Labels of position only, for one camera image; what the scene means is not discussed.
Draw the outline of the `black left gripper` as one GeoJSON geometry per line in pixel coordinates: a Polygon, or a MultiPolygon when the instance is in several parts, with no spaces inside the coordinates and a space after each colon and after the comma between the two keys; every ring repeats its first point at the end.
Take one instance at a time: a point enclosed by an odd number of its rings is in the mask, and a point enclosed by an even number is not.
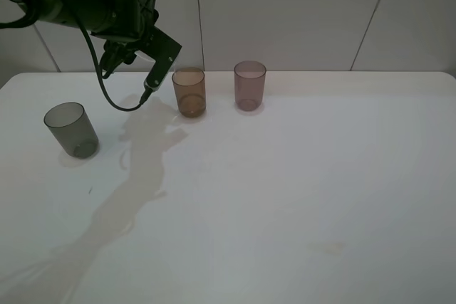
{"type": "Polygon", "coordinates": [[[150,62],[158,62],[152,46],[157,35],[156,0],[66,0],[85,29],[105,41],[99,61],[106,73],[119,65],[130,65],[140,52],[150,62]]]}

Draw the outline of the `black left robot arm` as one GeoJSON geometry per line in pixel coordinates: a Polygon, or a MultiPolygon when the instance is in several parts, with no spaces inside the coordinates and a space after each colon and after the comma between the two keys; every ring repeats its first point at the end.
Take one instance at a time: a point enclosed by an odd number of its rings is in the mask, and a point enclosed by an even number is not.
{"type": "Polygon", "coordinates": [[[78,29],[88,47],[96,73],[106,79],[130,65],[140,51],[155,64],[151,75],[167,72],[169,38],[156,26],[157,0],[9,0],[24,15],[2,28],[24,28],[37,21],[78,29]]]}

